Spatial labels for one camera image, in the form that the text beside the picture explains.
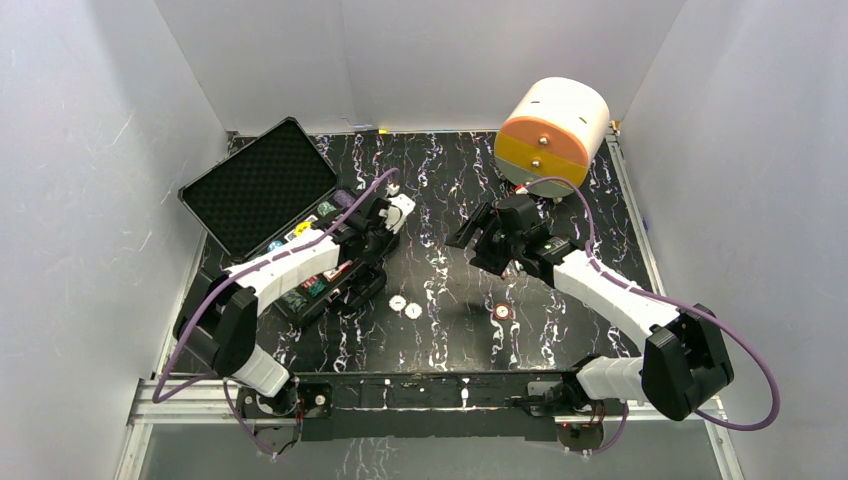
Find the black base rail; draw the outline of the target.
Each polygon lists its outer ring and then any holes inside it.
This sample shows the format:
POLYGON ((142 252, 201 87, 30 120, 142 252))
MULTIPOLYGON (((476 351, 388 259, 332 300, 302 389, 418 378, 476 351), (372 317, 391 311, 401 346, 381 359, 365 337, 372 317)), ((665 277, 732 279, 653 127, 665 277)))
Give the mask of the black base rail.
POLYGON ((275 397, 239 389, 241 417, 299 428, 303 441, 518 437, 601 441, 617 399, 591 400, 570 371, 301 373, 275 397))

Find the red playing card deck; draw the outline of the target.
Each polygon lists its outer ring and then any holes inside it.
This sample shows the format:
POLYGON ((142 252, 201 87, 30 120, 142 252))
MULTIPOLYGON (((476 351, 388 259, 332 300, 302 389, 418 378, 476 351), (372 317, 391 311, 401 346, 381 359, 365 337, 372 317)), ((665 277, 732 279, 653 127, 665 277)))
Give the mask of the red playing card deck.
POLYGON ((351 266, 353 262, 351 260, 345 261, 344 263, 338 265, 337 267, 327 270, 323 273, 324 278, 328 282, 334 282, 341 274, 345 273, 351 266))

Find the round pastel drawer cabinet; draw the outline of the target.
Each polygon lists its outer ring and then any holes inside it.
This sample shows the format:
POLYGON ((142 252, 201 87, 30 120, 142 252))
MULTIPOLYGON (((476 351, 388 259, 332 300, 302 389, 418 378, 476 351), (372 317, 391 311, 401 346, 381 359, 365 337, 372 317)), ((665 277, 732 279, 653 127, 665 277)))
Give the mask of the round pastel drawer cabinet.
POLYGON ((498 130, 495 166, 501 176, 543 198, 580 186, 610 124, 604 98, 564 77, 534 83, 498 130))

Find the cyan chip row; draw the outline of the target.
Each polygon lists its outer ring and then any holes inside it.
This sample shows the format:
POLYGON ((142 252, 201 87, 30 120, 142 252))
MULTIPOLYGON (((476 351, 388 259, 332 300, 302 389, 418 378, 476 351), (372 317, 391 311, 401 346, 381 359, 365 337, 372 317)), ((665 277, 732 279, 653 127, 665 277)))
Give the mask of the cyan chip row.
POLYGON ((319 276, 312 276, 301 284, 301 288, 309 297, 317 298, 327 288, 327 285, 319 276))

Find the black poker set case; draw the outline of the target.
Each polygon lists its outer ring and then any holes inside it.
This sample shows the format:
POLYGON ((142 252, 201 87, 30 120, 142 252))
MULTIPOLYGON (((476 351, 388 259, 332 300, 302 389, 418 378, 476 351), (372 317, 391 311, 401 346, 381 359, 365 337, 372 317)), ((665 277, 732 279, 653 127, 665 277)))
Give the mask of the black poker set case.
MULTIPOLYGON (((373 188, 343 185, 297 120, 288 117, 182 187, 179 199, 234 266, 281 247, 296 237, 301 222, 313 225, 325 217, 316 208, 324 201, 335 204, 335 191, 347 190, 361 203, 371 193, 387 197, 390 184, 397 185, 392 173, 373 188)), ((327 309, 357 310, 339 300, 327 309)))

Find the blue white chip row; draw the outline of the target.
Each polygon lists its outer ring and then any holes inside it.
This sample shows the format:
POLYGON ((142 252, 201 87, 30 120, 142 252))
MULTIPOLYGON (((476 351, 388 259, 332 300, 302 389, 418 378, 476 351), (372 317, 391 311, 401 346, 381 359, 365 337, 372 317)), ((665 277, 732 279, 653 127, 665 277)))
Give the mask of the blue white chip row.
POLYGON ((339 208, 348 209, 357 201, 357 198, 347 190, 337 190, 333 194, 333 201, 339 208))

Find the red poker chip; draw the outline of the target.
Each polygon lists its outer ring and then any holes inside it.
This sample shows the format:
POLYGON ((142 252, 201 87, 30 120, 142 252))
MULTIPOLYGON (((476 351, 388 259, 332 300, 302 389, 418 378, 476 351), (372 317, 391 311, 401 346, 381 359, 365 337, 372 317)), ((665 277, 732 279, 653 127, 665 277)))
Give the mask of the red poker chip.
POLYGON ((513 310, 508 304, 498 303, 493 307, 492 316, 497 321, 510 321, 513 318, 513 310))

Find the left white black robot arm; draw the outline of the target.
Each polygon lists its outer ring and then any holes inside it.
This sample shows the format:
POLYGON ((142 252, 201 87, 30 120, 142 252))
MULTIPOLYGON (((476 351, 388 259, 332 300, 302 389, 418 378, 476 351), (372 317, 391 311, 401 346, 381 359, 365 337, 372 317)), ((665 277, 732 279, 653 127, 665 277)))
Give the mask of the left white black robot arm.
POLYGON ((175 339, 216 376, 259 393, 271 414, 290 414, 299 391, 292 373, 258 345, 260 314, 283 302, 290 322, 309 323, 335 300, 358 309, 384 286, 382 260, 415 207, 405 194, 371 193, 273 251, 202 277, 195 301, 175 325, 175 339))

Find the white 1 chip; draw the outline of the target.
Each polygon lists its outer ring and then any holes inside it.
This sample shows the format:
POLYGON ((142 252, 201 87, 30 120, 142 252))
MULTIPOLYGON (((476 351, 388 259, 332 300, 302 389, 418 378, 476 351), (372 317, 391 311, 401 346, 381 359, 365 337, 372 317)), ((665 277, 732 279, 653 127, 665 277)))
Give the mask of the white 1 chip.
POLYGON ((418 319, 422 315, 422 312, 422 307, 414 302, 407 304, 404 308, 404 314, 412 320, 418 319))
POLYGON ((407 306, 407 300, 401 295, 394 295, 389 299, 389 308, 395 312, 402 312, 407 306))

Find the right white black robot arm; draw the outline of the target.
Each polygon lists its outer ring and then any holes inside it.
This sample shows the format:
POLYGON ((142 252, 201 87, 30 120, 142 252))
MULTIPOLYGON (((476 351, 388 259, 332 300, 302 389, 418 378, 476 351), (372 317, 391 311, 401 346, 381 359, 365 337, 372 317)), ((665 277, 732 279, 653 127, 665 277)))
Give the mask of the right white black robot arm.
POLYGON ((479 205, 448 235, 449 247, 470 247, 470 265, 493 275, 518 263, 530 276, 584 303, 640 348, 640 356, 589 355, 548 391, 563 394, 577 414, 601 401, 648 402, 681 421, 731 384, 735 374, 721 330, 703 314, 638 294, 638 284, 594 259, 569 238, 553 235, 527 195, 479 205))

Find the yellow big blind button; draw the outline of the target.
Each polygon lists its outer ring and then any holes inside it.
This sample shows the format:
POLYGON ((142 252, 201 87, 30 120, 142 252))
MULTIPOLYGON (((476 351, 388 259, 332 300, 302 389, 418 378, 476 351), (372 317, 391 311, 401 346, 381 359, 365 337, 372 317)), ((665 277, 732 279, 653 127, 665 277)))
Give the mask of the yellow big blind button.
POLYGON ((311 227, 311 222, 310 222, 310 221, 303 221, 303 222, 301 222, 300 224, 298 224, 298 225, 295 227, 295 229, 294 229, 294 235, 295 235, 296 237, 299 237, 299 236, 301 236, 301 235, 302 235, 302 234, 303 234, 303 233, 304 233, 307 229, 309 229, 310 227, 311 227))

